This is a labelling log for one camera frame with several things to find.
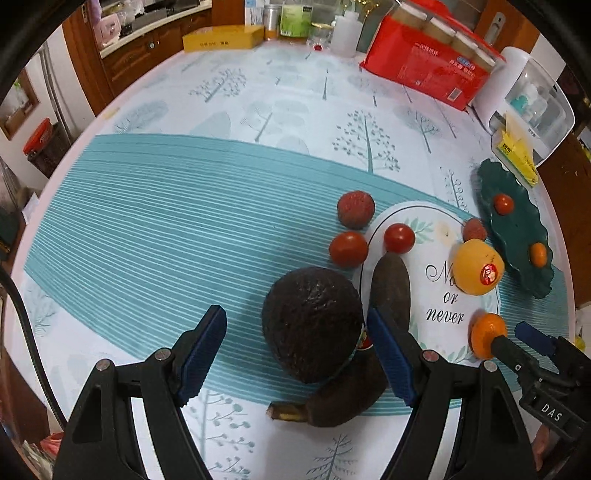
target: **white bottle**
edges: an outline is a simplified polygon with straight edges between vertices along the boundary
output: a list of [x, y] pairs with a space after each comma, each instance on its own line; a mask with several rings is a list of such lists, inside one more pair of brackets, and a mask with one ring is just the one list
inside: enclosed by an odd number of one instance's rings
[[345, 12], [343, 17], [336, 18], [335, 31], [330, 42], [330, 51], [340, 57], [352, 57], [357, 50], [363, 23], [357, 20], [357, 12]]

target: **yellow box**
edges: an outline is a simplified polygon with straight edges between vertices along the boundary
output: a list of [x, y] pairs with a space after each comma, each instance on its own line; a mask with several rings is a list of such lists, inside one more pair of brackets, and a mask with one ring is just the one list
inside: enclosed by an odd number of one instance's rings
[[262, 25], [204, 27], [183, 37], [184, 51], [254, 48], [263, 41]]

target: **green plate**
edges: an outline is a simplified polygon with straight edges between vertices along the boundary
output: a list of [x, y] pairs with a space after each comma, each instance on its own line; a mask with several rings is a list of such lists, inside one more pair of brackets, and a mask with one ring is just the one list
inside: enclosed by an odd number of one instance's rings
[[[480, 178], [479, 200], [483, 220], [492, 234], [491, 241], [505, 264], [512, 270], [527, 292], [536, 299], [543, 299], [552, 290], [552, 250], [548, 246], [548, 230], [540, 221], [540, 211], [530, 201], [527, 190], [515, 175], [499, 162], [485, 160], [478, 168]], [[495, 195], [504, 193], [515, 202], [510, 215], [499, 215], [493, 205]], [[543, 268], [530, 262], [530, 245], [540, 242], [545, 245], [548, 261]]]

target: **banana stem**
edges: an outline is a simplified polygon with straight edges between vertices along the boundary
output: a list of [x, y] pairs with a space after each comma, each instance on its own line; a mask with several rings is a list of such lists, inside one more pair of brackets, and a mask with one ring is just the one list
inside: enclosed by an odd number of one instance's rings
[[267, 415], [273, 420], [308, 422], [308, 411], [304, 404], [283, 401], [271, 402], [267, 409]]

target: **blue gripper pad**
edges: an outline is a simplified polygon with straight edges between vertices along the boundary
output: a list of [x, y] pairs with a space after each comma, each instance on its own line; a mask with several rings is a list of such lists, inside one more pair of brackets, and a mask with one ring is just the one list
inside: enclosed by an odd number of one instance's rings
[[367, 330], [394, 395], [412, 406], [417, 398], [413, 369], [376, 309], [368, 311]]
[[181, 407], [199, 395], [207, 372], [226, 335], [227, 325], [224, 309], [212, 305], [197, 328], [184, 332], [173, 347], [177, 359], [183, 362], [174, 366], [181, 382], [177, 392], [177, 401]]
[[515, 336], [540, 355], [551, 356], [556, 351], [554, 338], [540, 332], [527, 322], [519, 322], [515, 325]]

